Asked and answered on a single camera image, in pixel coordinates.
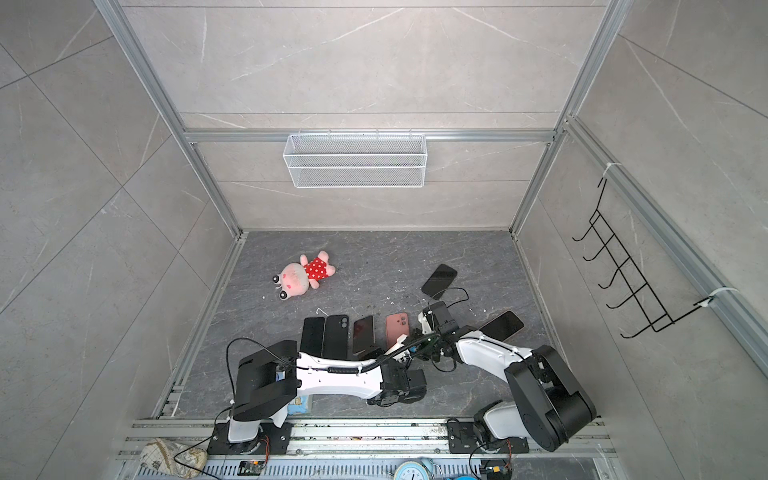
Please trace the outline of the pink phone case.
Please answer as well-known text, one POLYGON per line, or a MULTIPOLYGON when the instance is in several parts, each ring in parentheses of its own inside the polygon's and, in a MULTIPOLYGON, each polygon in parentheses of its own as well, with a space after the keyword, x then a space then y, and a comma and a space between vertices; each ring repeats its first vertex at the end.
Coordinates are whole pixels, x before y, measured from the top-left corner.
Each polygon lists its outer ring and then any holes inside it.
POLYGON ((385 320, 387 348, 392 348, 403 335, 410 332, 408 314, 405 312, 389 315, 385 320))

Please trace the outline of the black phone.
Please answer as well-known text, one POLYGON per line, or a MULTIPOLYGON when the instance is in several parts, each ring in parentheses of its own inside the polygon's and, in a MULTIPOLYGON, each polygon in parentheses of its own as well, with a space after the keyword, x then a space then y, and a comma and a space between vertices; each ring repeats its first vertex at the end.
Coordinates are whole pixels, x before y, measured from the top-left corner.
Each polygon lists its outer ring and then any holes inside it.
POLYGON ((323 350, 325 317, 307 317, 303 321, 300 349, 302 353, 320 357, 323 350))
POLYGON ((439 300, 444 292, 451 287, 458 272, 446 265, 440 264, 421 287, 421 292, 427 297, 439 300))

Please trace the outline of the black phone case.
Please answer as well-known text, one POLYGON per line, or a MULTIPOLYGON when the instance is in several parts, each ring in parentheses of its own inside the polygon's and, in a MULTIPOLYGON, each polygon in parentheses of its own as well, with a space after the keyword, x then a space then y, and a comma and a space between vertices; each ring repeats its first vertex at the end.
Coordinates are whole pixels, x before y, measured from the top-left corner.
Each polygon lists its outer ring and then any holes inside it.
POLYGON ((321 356, 332 360, 346 360, 348 355, 349 317, 330 315, 326 318, 321 356))

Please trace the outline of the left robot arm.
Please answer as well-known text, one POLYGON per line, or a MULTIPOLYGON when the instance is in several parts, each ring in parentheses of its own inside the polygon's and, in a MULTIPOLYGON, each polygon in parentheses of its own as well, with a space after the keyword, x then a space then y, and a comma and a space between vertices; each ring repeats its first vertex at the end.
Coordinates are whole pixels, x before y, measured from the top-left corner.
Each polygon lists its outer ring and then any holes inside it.
POLYGON ((256 439, 266 421, 280 428, 298 397, 353 396, 382 408, 418 402, 426 396, 427 382, 423 371, 409 368, 410 354, 435 338, 402 335, 386 353, 364 361, 316 357, 299 351, 293 340, 264 347, 238 364, 227 441, 256 439))

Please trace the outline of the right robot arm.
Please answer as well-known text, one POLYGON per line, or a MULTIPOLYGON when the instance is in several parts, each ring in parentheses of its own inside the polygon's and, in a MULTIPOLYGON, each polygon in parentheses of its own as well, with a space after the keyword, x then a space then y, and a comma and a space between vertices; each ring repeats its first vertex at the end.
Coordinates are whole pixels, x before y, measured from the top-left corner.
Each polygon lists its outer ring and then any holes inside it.
POLYGON ((480 443, 526 437, 553 452, 597 418, 592 399, 557 350, 507 342, 524 327, 514 313, 506 311, 478 329, 461 327, 440 301, 422 310, 418 321, 423 334, 438 335, 431 358, 447 356, 507 383, 512 400, 489 404, 473 417, 480 443))

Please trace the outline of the phone near right arm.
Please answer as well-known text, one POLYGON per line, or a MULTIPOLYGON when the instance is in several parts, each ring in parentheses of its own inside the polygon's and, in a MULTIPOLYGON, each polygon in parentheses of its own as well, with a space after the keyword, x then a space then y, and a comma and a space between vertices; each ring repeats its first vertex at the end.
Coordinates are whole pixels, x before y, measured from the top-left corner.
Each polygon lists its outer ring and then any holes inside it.
POLYGON ((523 328, 524 323, 516 314, 512 311, 505 311, 484 324, 480 331, 487 337, 504 342, 523 328))

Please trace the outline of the blue round clock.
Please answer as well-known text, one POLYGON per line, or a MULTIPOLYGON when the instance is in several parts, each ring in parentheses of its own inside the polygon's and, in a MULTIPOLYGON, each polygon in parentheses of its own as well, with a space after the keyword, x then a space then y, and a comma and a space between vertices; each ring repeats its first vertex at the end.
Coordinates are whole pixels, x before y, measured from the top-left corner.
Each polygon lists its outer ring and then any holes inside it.
POLYGON ((400 464, 394 474, 394 480, 432 480, 434 464, 429 459, 407 460, 400 464))

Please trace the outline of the blue tissue pack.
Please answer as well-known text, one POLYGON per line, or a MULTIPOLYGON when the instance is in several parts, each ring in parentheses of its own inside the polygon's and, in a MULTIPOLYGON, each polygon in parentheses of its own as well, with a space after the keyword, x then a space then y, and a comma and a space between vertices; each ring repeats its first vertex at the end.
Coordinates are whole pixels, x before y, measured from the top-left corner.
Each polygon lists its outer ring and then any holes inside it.
POLYGON ((297 396, 287 405, 289 416, 308 415, 312 409, 312 397, 303 395, 297 396))

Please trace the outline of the pink pig plush toy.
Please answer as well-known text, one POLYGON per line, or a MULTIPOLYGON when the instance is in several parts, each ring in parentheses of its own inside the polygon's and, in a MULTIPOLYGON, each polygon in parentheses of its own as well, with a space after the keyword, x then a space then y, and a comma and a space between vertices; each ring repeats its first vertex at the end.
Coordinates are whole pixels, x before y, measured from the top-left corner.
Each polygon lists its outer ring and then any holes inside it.
POLYGON ((310 289, 318 289, 320 281, 333 276, 336 268, 330 264, 329 254, 320 251, 309 260, 301 255, 298 262, 288 264, 279 274, 272 277, 278 288, 278 297, 287 300, 306 294, 310 289))

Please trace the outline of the crumpled patterned cloth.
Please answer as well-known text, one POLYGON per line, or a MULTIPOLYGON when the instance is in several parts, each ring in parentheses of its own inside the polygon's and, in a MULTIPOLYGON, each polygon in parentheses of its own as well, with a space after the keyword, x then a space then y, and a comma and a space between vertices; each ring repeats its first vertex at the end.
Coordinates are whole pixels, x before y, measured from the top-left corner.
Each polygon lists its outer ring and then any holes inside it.
POLYGON ((139 459, 143 467, 157 473, 192 479, 203 473, 208 454, 199 447, 154 438, 143 447, 139 459))

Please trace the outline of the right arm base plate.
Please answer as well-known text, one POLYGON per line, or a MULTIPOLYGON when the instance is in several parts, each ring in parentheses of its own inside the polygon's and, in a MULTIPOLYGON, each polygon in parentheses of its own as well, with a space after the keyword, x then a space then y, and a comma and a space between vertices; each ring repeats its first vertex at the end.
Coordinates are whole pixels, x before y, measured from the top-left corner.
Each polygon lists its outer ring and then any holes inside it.
POLYGON ((492 437, 485 427, 477 422, 464 422, 456 418, 446 421, 448 449, 451 454, 491 453, 525 454, 530 451, 525 437, 508 437, 503 440, 492 437))

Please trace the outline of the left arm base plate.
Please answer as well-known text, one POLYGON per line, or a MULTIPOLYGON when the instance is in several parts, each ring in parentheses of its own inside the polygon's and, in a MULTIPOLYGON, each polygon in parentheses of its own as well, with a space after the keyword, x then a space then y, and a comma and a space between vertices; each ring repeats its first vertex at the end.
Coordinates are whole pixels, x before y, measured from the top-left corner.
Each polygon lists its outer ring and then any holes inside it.
POLYGON ((213 437, 209 441, 207 453, 209 455, 284 455, 287 452, 291 438, 293 425, 284 423, 282 427, 276 427, 271 421, 260 426, 257 437, 242 443, 231 443, 228 440, 229 422, 217 423, 214 427, 213 437))

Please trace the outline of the aluminium mounting rail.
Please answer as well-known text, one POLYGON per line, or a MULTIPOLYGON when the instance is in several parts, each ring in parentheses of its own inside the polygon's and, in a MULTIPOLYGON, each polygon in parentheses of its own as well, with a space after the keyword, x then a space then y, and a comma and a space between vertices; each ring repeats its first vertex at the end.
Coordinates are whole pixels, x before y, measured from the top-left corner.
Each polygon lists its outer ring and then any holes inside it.
MULTIPOLYGON (((118 443, 115 457, 138 457, 153 438, 194 444, 213 432, 213 422, 201 419, 136 420, 118 443)), ((449 435, 443 419, 299 419, 285 440, 288 457, 345 458, 351 455, 449 454, 449 435)))

